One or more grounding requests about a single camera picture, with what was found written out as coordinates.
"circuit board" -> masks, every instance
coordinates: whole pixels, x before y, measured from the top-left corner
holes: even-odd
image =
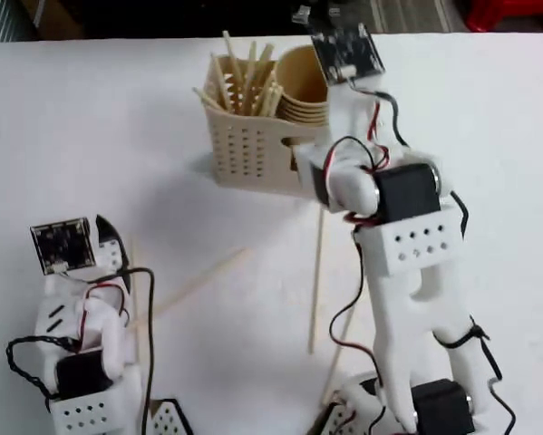
[[[310,23],[307,30],[329,86],[385,72],[365,24],[332,27]]]
[[[31,227],[44,275],[94,266],[86,217]]]

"floor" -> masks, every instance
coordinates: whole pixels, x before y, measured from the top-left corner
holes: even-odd
[[[361,0],[342,11],[360,15],[375,34],[468,32],[462,19],[470,0]],[[543,32],[543,18],[519,17],[503,20],[496,32]]]
[[[33,16],[37,0],[21,1],[30,16]],[[345,23],[346,18],[355,21],[360,16],[361,21],[366,23],[374,34],[468,32],[462,17],[468,13],[470,1],[355,0],[349,5],[342,6],[341,15],[334,20]],[[40,27],[42,38],[53,40],[83,38],[82,27],[79,24],[82,19],[81,3],[81,0],[48,0]],[[496,32],[543,32],[543,18],[508,18],[499,23]]]

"cable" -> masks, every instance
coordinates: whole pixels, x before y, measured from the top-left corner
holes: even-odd
[[[337,435],[337,432],[341,431],[347,424],[350,424],[352,421],[355,420],[355,411],[352,412],[352,415],[349,416],[347,419],[345,419],[344,421],[342,421],[340,424],[338,424],[336,427],[335,427],[335,430],[334,432],[330,432],[330,433],[333,433],[334,435]]]
[[[446,349],[457,349],[461,347],[463,344],[465,344],[468,340],[471,340],[473,338],[478,338],[480,340],[480,348],[482,352],[485,355],[485,358],[487,358],[487,361],[490,364],[490,367],[495,373],[495,377],[491,378],[487,384],[489,386],[490,395],[507,411],[510,415],[510,423],[509,426],[505,429],[505,435],[510,435],[511,431],[515,427],[515,424],[517,423],[517,415],[515,415],[515,411],[511,409],[511,407],[502,400],[497,392],[495,391],[494,385],[495,383],[501,382],[503,380],[503,374],[500,370],[499,365],[497,364],[497,361],[495,360],[495,357],[492,356],[492,353],[490,352],[490,349],[485,342],[485,340],[490,340],[490,337],[484,332],[484,330],[474,321],[474,318],[471,316],[470,320],[472,321],[472,327],[470,330],[464,334],[460,340],[457,340],[454,343],[445,343],[442,340],[440,340],[436,335],[434,335],[434,338],[436,341],[444,348]]]
[[[499,378],[491,378],[489,379],[489,382],[488,382],[488,385],[489,385],[489,391],[490,391],[490,395],[500,404],[500,406],[502,406],[505,411],[507,411],[510,415],[510,423],[509,423],[509,426],[507,426],[507,428],[505,429],[505,434],[504,435],[510,435],[511,431],[513,430],[513,428],[515,427],[515,424],[517,423],[517,415],[515,415],[515,411],[512,410],[512,408],[504,401],[502,400],[499,395],[497,394],[497,392],[495,391],[495,383],[499,383],[501,382],[502,379],[499,379]]]
[[[350,85],[350,88],[352,88],[353,91],[362,93],[364,95],[372,95],[374,97],[378,97],[382,100],[386,100],[392,105],[392,109],[393,109],[392,129],[394,131],[394,136],[396,137],[396,140],[400,142],[401,145],[403,145],[404,147],[409,147],[408,142],[404,140],[404,138],[402,137],[402,134],[400,134],[400,130],[398,129],[398,118],[400,116],[400,107],[398,106],[398,101],[396,101],[396,99],[388,92],[368,91],[365,88],[358,88],[355,86],[354,79],[348,81],[348,83]]]
[[[376,362],[376,358],[373,354],[373,352],[368,349],[367,347],[365,346],[362,346],[361,344],[359,343],[348,343],[348,342],[344,342],[338,338],[335,337],[334,335],[334,324],[335,324],[335,321],[337,320],[337,318],[342,315],[343,313],[345,313],[346,311],[348,311],[350,308],[352,308],[357,302],[358,300],[360,299],[360,296],[362,296],[362,292],[364,290],[364,257],[362,255],[362,247],[359,245],[359,244],[355,244],[355,247],[356,249],[358,250],[358,255],[360,256],[360,285],[359,285],[359,288],[358,288],[358,293],[356,294],[356,296],[354,297],[354,299],[352,300],[352,302],[350,302],[349,304],[347,304],[344,308],[342,308],[335,316],[334,318],[332,319],[332,321],[330,322],[329,324],[329,336],[330,338],[332,339],[332,341],[335,343],[335,344],[338,344],[342,347],[348,347],[348,348],[351,348],[351,349],[357,349],[358,351],[362,351],[364,353],[366,353],[370,359],[372,360],[372,363],[373,363],[373,366],[376,370],[376,374],[378,375],[378,382],[380,383],[380,386],[383,387],[383,379],[382,379],[382,376],[380,374],[380,369],[378,368],[378,363]]]
[[[49,401],[57,399],[57,394],[52,394],[49,392],[47,387],[45,387],[44,382],[37,376],[32,376],[28,372],[22,370],[16,363],[14,357],[14,347],[21,343],[50,343],[56,346],[61,347],[67,352],[76,353],[78,351],[79,343],[71,337],[51,337],[49,335],[29,335],[23,338],[16,338],[7,344],[5,349],[5,354],[7,355],[7,363],[9,368],[24,378],[26,381],[30,382],[32,385],[37,387],[42,395],[45,397],[45,407],[49,411]]]
[[[370,424],[370,427],[368,428],[368,435],[372,435],[372,430],[375,428],[380,421],[382,421],[384,414],[386,413],[386,406],[382,406],[382,410],[380,411],[380,415],[376,417],[374,421]]]
[[[464,205],[464,202],[462,201],[461,197],[457,195],[457,193],[453,190],[451,191],[452,199],[454,199],[454,202],[459,206],[462,213],[462,220],[461,220],[461,233],[462,238],[464,238],[464,235],[467,232],[467,225],[469,224],[469,210],[467,209],[467,206]]]
[[[152,377],[154,375],[154,335],[152,331],[152,313],[154,305],[154,272],[147,267],[133,267],[132,269],[121,270],[112,275],[103,276],[101,278],[89,281],[88,284],[98,285],[104,281],[111,281],[115,278],[122,278],[125,276],[146,273],[149,275],[150,284],[148,292],[148,345],[149,345],[149,370],[148,381],[146,383],[146,396],[144,398],[144,408],[142,409],[142,428],[141,434],[146,435],[146,426],[148,422],[148,414],[150,412],[150,395],[152,394]]]
[[[382,100],[386,100],[392,105],[392,109],[393,109],[392,128],[393,128],[394,136],[396,137],[396,140],[400,142],[401,145],[403,145],[404,147],[410,148],[410,145],[408,145],[408,142],[404,140],[404,138],[402,137],[402,134],[400,134],[400,130],[398,129],[398,118],[400,116],[400,107],[398,105],[398,101],[396,101],[396,99],[388,92],[369,91],[365,88],[358,88],[355,86],[354,80],[350,80],[348,81],[348,83],[350,85],[350,88],[352,88],[353,91],[362,93],[364,95],[373,95],[377,98],[381,98]],[[462,213],[461,233],[462,233],[462,237],[464,237],[464,235],[466,234],[467,225],[469,223],[469,211],[467,207],[465,206],[464,202],[462,201],[462,199],[454,190],[451,191],[451,196],[454,199],[454,201],[457,203],[459,208],[461,209],[461,213]]]

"red object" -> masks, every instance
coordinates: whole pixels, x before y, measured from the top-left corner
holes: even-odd
[[[473,0],[467,26],[472,32],[489,32],[513,15],[543,15],[543,0]]]

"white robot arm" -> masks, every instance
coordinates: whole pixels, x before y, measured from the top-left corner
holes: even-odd
[[[354,410],[360,433],[372,433],[373,398],[382,404],[380,419],[392,420],[396,432],[479,433],[478,417],[502,376],[460,299],[461,211],[449,204],[451,183],[433,156],[346,138],[295,149],[304,188],[356,224],[373,306],[377,374],[352,379],[339,395]],[[452,380],[419,373],[419,347],[430,333],[447,348]],[[496,373],[489,386],[487,359]],[[363,382],[371,382],[370,391]]]
[[[32,227],[32,234],[45,298],[34,335],[9,343],[10,367],[40,388],[57,434],[139,433],[141,370],[126,330],[132,300],[119,235],[103,217],[96,228],[81,218]],[[44,355],[41,380],[15,363],[14,346],[28,342]]]

